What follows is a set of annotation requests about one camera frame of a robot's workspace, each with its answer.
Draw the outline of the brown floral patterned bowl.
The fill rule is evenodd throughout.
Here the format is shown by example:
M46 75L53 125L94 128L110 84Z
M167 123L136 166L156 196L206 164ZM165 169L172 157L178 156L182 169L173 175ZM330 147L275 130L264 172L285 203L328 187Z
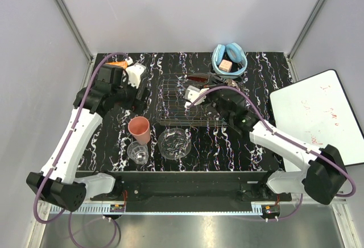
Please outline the brown floral patterned bowl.
M233 79L231 79L231 78L227 78L225 80L225 83L227 84L227 86L230 86L230 87L234 87L234 88L239 89L238 83L236 81L234 81Z

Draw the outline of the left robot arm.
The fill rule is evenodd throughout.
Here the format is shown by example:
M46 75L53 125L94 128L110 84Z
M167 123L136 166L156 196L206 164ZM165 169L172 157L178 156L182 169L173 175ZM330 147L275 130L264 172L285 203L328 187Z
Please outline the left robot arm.
M90 87L81 89L73 103L66 130L40 172L28 174L26 183L40 199L70 212L104 194L110 200L122 196L123 186L109 173L76 177L80 159L95 130L115 106L142 114L147 106L147 68L139 63L122 67L104 64Z

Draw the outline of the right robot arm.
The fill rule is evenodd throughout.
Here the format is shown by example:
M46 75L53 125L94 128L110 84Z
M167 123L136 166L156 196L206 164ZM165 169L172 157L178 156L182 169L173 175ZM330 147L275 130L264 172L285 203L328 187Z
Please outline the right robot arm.
M186 99L196 106L209 104L232 134L248 138L298 167L294 172L266 173L256 184L262 199L272 200L281 193L302 193L315 202L329 205L339 196L339 190L349 176L336 147L331 144L319 147L281 132L263 119L257 108L247 109L246 105L251 101L230 78L203 74L197 80L196 96L187 93Z

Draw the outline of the red floral plate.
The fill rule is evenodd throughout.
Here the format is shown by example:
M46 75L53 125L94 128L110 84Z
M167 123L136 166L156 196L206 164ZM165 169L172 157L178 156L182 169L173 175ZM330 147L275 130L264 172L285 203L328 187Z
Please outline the red floral plate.
M211 75L207 73L193 73L187 76L188 80L192 80L202 84L202 86L210 85Z

